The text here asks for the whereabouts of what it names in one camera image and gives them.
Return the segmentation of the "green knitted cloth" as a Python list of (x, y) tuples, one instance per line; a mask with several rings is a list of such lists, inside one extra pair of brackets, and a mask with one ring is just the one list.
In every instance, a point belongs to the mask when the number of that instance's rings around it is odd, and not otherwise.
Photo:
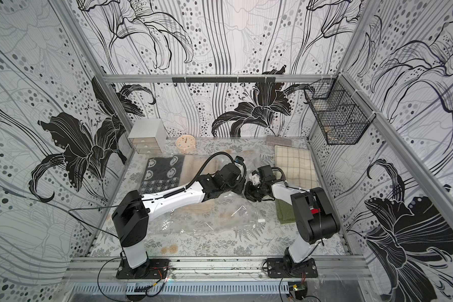
[(276, 200), (276, 214), (281, 225), (294, 223), (295, 216), (293, 206), (282, 200)]

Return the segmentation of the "beige fluffy scarf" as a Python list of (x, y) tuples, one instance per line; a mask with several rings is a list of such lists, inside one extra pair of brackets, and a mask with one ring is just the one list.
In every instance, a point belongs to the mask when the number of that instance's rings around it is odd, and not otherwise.
[[(187, 185), (195, 177), (195, 175), (198, 173), (201, 166), (205, 163), (207, 159), (208, 156), (192, 156), (192, 155), (185, 156), (179, 179), (179, 185), (180, 186)], [(218, 170), (217, 158), (214, 158), (206, 165), (206, 167), (200, 174), (201, 175), (212, 174), (217, 170)]]

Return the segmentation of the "cream checked cloth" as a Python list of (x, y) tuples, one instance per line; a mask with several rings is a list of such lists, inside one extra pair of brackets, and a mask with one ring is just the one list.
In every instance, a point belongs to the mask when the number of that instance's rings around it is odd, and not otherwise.
[(310, 190), (319, 187), (315, 165), (309, 150), (275, 146), (275, 166), (285, 174), (290, 186)]

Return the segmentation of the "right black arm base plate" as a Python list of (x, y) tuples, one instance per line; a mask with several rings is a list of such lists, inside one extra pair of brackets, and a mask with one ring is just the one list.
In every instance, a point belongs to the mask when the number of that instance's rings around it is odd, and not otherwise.
[(262, 265), (262, 270), (271, 279), (318, 278), (317, 265), (314, 259), (308, 259), (299, 264), (292, 264), (283, 258), (267, 258)]

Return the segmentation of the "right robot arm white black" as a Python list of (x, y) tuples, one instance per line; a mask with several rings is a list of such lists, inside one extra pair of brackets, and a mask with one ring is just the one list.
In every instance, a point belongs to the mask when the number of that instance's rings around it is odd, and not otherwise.
[(291, 186), (279, 167), (263, 166), (251, 172), (244, 196), (252, 202), (273, 199), (293, 207), (298, 236), (284, 256), (291, 266), (308, 260), (318, 244), (340, 232), (341, 223), (324, 189)]

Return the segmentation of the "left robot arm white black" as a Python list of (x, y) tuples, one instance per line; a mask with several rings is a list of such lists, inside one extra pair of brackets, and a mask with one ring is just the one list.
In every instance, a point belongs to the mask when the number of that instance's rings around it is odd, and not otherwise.
[(229, 163), (213, 174), (196, 176), (186, 186), (145, 195), (137, 190), (129, 192), (111, 216), (123, 249), (122, 258), (131, 269), (146, 267), (148, 255), (142, 241), (150, 221), (178, 208), (216, 199), (226, 192), (239, 194), (244, 184), (245, 166)]

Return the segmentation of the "clear plastic vacuum bag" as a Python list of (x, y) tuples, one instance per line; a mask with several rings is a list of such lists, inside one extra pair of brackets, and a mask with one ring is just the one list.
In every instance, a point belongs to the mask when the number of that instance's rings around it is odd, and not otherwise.
[[(183, 154), (167, 154), (172, 157)], [(266, 222), (267, 211), (261, 203), (251, 202), (244, 195), (226, 192), (218, 198), (167, 212), (148, 224), (147, 235), (219, 233), (252, 229)]]

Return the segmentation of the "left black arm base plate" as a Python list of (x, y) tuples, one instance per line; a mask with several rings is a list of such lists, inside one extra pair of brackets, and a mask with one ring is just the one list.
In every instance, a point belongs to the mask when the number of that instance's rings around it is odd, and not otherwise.
[(117, 270), (117, 279), (165, 279), (170, 267), (169, 259), (149, 259), (137, 268), (131, 268), (128, 261), (123, 258)]

